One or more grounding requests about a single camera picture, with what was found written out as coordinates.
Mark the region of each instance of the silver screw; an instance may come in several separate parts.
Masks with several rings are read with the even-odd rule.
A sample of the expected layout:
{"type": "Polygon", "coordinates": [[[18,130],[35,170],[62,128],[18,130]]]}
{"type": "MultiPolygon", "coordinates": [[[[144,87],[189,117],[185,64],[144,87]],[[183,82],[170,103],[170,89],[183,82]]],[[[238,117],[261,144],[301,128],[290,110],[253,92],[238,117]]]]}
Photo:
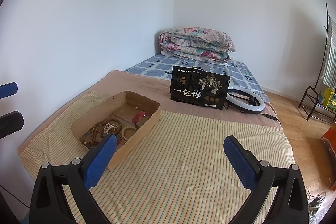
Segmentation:
{"type": "Polygon", "coordinates": [[[299,167],[298,167],[296,164],[293,164],[293,165],[292,165],[292,169],[295,170],[295,171],[298,171],[298,170],[299,170],[299,167]]]}
{"type": "Polygon", "coordinates": [[[269,162],[266,161],[266,160],[262,160],[262,161],[260,161],[260,165],[263,166],[263,167],[269,167],[269,162]]]}
{"type": "Polygon", "coordinates": [[[49,163],[48,162],[44,162],[41,164],[41,167],[42,168],[47,168],[49,166],[49,163]]]}
{"type": "Polygon", "coordinates": [[[81,159],[80,158],[75,158],[72,160],[72,164],[77,165],[81,163],[81,159]]]}

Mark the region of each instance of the white light ring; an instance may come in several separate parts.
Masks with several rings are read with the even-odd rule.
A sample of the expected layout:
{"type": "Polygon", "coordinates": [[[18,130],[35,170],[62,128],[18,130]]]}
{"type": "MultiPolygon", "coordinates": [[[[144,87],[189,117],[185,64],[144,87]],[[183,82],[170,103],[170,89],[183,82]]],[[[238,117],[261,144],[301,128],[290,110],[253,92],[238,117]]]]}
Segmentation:
{"type": "Polygon", "coordinates": [[[246,103],[244,103],[242,101],[239,101],[236,98],[232,97],[228,93],[227,96],[226,96],[226,99],[229,101],[229,104],[231,106],[233,106],[233,107],[237,106],[237,108],[239,110],[242,110],[242,111],[248,112],[248,113],[255,113],[255,114],[261,113],[265,109],[265,103],[264,103],[264,101],[262,100],[262,98],[258,94],[254,93],[254,92],[252,92],[252,91],[250,91],[248,89],[239,87],[239,86],[229,86],[228,92],[230,90],[240,90],[240,91],[243,91],[243,92],[251,95],[252,97],[255,97],[256,100],[259,103],[259,106],[253,106],[253,105],[250,105],[248,103],[246,104],[246,103]]]}

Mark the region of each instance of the open cardboard box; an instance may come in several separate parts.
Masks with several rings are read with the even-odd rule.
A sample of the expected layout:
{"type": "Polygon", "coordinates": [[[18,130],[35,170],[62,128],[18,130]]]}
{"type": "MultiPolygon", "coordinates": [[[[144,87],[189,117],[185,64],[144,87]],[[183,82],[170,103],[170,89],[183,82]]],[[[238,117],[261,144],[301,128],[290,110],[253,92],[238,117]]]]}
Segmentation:
{"type": "Polygon", "coordinates": [[[140,111],[145,111],[148,116],[143,117],[139,123],[137,123],[140,127],[136,132],[133,129],[125,132],[125,137],[128,138],[128,141],[121,142],[118,145],[117,151],[114,153],[107,167],[108,170],[111,171],[125,159],[130,151],[157,123],[161,113],[160,104],[132,91],[120,92],[92,108],[88,113],[75,121],[71,126],[71,131],[75,137],[80,139],[96,123],[107,118],[117,118],[121,121],[122,128],[128,126],[134,127],[132,118],[140,111]]]}

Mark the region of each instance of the red watch band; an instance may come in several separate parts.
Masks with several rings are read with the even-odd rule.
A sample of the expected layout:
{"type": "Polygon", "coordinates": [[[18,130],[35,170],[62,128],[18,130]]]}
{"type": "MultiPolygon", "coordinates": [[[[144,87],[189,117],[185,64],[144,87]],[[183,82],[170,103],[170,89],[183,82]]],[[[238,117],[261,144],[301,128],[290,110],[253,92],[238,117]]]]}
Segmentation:
{"type": "Polygon", "coordinates": [[[132,119],[132,123],[133,124],[137,124],[137,122],[142,118],[142,117],[145,117],[145,116],[148,116],[148,114],[144,111],[140,111],[138,112],[132,119]]]}

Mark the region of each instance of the bed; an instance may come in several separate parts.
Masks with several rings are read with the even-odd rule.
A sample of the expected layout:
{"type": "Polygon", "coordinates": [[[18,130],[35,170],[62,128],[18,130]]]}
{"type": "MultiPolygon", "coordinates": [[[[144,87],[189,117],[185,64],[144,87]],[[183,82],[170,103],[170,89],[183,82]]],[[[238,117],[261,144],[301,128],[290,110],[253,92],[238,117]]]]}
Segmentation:
{"type": "MultiPolygon", "coordinates": [[[[223,153],[224,138],[235,135],[258,159],[278,167],[295,162],[292,148],[278,121],[231,107],[217,110],[170,100],[165,71],[177,64],[225,72],[238,85],[248,85],[263,95],[264,112],[276,115],[243,63],[214,65],[157,55],[127,72],[110,72],[54,113],[19,148],[23,166],[35,179],[44,161],[60,165],[82,157],[87,150],[74,139],[71,124],[109,96],[131,90],[159,102],[162,114],[149,135],[90,190],[111,223],[228,223],[249,191],[223,153]]],[[[84,223],[66,187],[65,193],[76,221],[84,223]]],[[[256,223],[262,223],[274,195],[272,189],[256,223]]]]}

